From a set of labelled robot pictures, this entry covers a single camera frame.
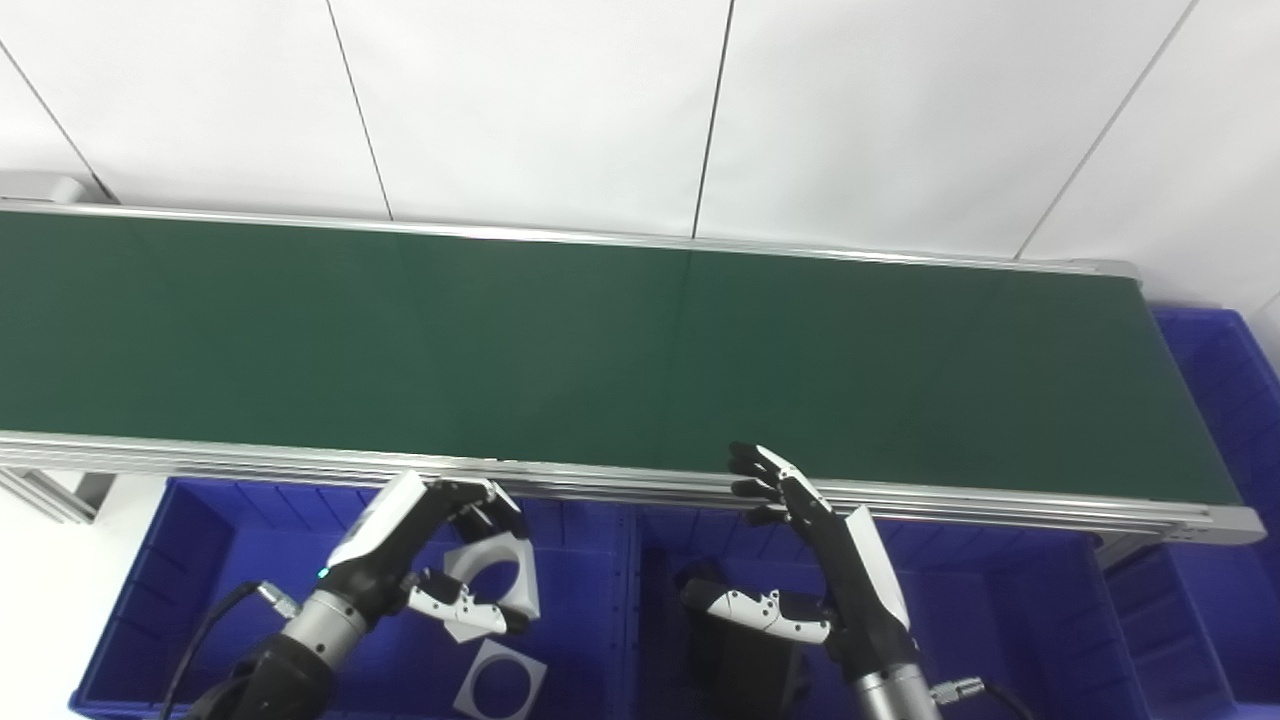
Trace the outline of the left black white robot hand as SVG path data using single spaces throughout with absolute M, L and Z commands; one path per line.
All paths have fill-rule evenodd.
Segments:
M 470 583 L 495 562 L 513 562 L 512 587 L 497 601 Z M 442 621 L 458 643 L 521 634 L 541 616 L 536 559 L 518 505 L 494 480 L 428 478 L 403 470 L 383 487 L 317 577 L 369 628 L 411 609 Z

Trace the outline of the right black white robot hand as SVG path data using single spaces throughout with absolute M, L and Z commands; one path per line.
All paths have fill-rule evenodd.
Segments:
M 797 466 L 762 445 L 731 443 L 728 469 L 737 477 L 733 495 L 760 500 L 748 521 L 791 527 L 813 552 L 826 596 L 692 578 L 681 589 L 682 603 L 765 635 L 820 644 L 846 682 L 918 664 L 905 598 L 870 511 L 840 512 Z

